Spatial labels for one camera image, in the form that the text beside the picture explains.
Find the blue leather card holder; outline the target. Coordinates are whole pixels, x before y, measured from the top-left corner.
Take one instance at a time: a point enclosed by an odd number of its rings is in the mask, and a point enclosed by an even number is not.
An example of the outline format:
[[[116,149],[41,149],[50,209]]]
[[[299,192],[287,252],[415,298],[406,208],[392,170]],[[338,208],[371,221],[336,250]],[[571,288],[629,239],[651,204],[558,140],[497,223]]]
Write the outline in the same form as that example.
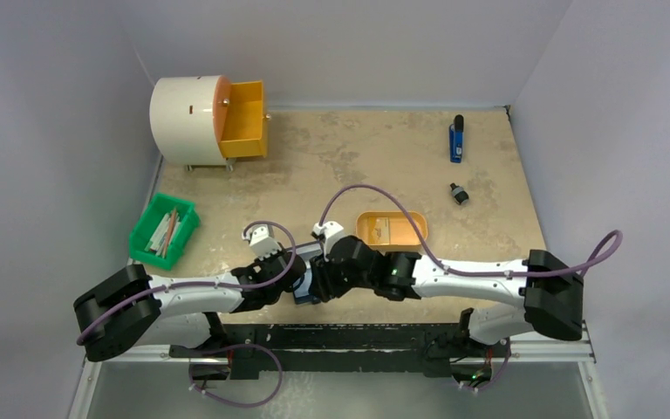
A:
[[[313,241],[297,246],[297,254],[305,262],[304,275],[292,286],[292,294],[296,305],[316,305],[320,300],[310,292],[312,283],[312,270],[310,261],[322,253],[318,242]]]

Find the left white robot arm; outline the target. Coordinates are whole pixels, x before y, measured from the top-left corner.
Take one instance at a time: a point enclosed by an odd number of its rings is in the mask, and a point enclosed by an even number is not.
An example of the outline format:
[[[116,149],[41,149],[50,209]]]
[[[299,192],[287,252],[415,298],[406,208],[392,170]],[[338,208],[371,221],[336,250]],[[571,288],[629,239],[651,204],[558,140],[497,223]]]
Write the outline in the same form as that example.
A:
[[[218,314],[272,305],[305,272],[305,261],[292,251],[213,277],[162,277],[130,264],[74,301],[77,343],[93,362],[145,345],[177,345],[213,357],[225,345],[225,333],[215,327]]]

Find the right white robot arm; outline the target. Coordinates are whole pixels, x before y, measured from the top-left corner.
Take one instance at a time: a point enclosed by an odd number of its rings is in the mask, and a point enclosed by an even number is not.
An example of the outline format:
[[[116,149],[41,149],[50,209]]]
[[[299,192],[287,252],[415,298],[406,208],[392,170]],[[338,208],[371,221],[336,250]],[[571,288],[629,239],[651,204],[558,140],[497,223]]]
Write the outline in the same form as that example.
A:
[[[535,331],[555,340],[583,334],[584,279],[548,251],[524,259],[483,263],[434,262],[412,251],[382,253],[348,236],[311,260],[309,292],[322,302],[364,288],[391,300],[461,297],[493,302],[463,311],[455,344],[464,354]]]

